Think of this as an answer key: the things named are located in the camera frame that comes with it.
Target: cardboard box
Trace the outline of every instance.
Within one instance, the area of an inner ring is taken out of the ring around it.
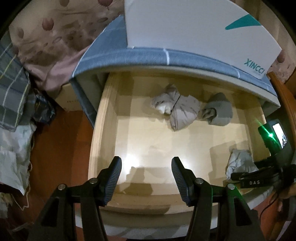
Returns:
[[[281,48],[229,0],[125,0],[128,47],[200,54],[261,79]]]
[[[62,86],[61,92],[55,99],[55,101],[65,111],[82,110],[81,105],[70,83]]]

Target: small screen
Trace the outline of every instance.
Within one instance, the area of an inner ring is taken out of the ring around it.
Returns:
[[[279,143],[281,144],[281,147],[283,148],[287,143],[287,138],[283,132],[283,129],[281,128],[281,125],[277,123],[272,127],[274,129],[274,132],[276,133],[277,138],[279,139]]]

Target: blue-gray mattress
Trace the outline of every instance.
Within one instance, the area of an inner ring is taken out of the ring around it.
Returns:
[[[123,66],[174,66],[188,69],[201,69],[231,76],[267,91],[273,96],[274,105],[279,107],[277,95],[267,76],[261,80],[231,65],[198,54],[160,48],[127,48],[126,26],[123,16],[111,22],[96,38],[78,62],[71,83],[75,85],[75,76],[92,69]],[[83,91],[74,87],[84,111],[88,105]]]

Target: ribbed rubber pad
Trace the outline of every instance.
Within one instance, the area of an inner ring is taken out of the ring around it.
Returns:
[[[189,207],[193,206],[195,175],[191,170],[184,168],[179,157],[172,159],[172,172],[183,202]]]
[[[119,156],[115,156],[108,168],[101,170],[98,178],[101,178],[100,189],[104,192],[104,204],[112,199],[114,190],[121,173],[122,162]]]

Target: wooden drawer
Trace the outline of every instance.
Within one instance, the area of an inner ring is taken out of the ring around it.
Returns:
[[[151,98],[173,83],[180,94],[202,102],[223,92],[233,107],[227,126],[195,120],[173,131],[169,116],[150,107]],[[89,160],[89,178],[108,167],[114,156],[122,171],[109,210],[138,214],[167,214],[192,210],[182,202],[171,171],[178,156],[185,168],[210,184],[223,186],[231,150],[250,149],[255,161],[268,157],[258,133],[266,123],[256,96],[235,86],[154,71],[111,73],[100,102]]]

